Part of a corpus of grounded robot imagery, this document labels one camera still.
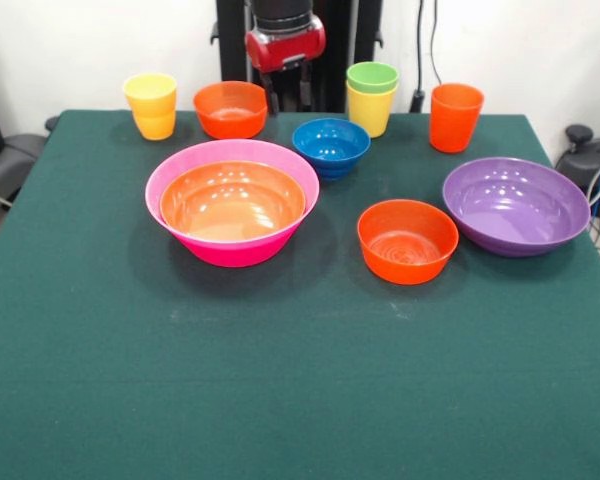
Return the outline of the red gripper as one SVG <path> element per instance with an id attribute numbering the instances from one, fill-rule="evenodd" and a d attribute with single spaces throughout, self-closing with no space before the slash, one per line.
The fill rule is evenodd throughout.
<path id="1" fill-rule="evenodd" d="M 322 21 L 312 16 L 306 27 L 295 32 L 265 33 L 254 28 L 245 34 L 245 47 L 252 66 L 258 70 L 266 93 L 269 114 L 280 112 L 279 99 L 268 73 L 294 68 L 322 55 L 326 32 Z M 300 65 L 300 110 L 312 110 L 311 65 Z"/>

